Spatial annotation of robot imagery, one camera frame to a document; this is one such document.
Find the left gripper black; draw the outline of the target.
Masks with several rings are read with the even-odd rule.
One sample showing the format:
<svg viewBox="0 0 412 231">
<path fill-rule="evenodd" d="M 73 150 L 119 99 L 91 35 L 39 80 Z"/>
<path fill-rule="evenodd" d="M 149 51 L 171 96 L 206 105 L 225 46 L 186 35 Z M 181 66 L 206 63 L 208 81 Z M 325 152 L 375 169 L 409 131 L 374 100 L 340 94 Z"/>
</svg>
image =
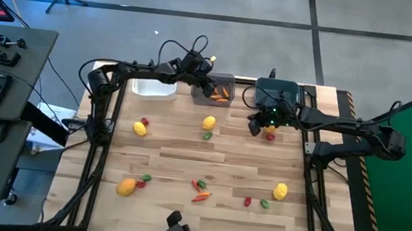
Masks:
<svg viewBox="0 0 412 231">
<path fill-rule="evenodd" d="M 213 66 L 214 62 L 211 58 L 205 58 L 197 51 L 190 51 L 181 60 L 180 68 L 183 70 L 183 74 L 180 81 L 200 88 L 204 96 L 210 97 L 217 86 L 208 76 Z"/>
</svg>

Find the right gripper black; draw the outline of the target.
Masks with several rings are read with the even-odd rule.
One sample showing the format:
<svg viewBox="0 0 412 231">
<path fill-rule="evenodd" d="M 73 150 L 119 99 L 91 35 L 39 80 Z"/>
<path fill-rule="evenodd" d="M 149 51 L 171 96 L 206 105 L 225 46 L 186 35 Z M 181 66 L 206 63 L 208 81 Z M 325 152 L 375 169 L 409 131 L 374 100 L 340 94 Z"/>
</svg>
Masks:
<svg viewBox="0 0 412 231">
<path fill-rule="evenodd" d="M 286 101 L 259 106 L 256 113 L 248 115 L 248 120 L 248 128 L 253 136 L 257 136 L 264 128 L 296 127 L 299 124 L 296 110 Z"/>
</svg>

